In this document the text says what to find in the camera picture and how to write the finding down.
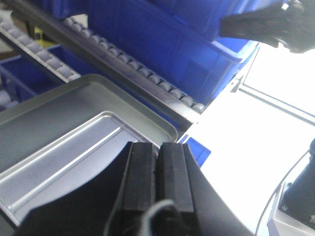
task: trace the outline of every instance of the blue storage crate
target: blue storage crate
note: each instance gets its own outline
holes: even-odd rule
[[[62,46],[53,46],[49,51],[81,75],[97,72]],[[58,86],[21,56],[0,61],[0,75],[2,86],[20,102]]]
[[[56,18],[66,18],[87,13],[88,0],[31,0]]]
[[[277,0],[155,0],[157,7],[204,36],[215,40],[219,34],[220,19],[227,15],[253,11]]]
[[[190,147],[190,150],[198,163],[199,167],[203,165],[203,163],[207,160],[209,155],[211,154],[211,151],[207,149],[205,146],[203,146],[201,143],[196,141],[192,137],[184,136],[180,141],[181,144],[188,144]]]
[[[246,9],[241,5],[253,8],[259,1],[236,3],[234,9],[240,10]],[[241,39],[206,40],[145,0],[94,0],[89,9],[91,29],[204,104],[216,98],[257,46]]]

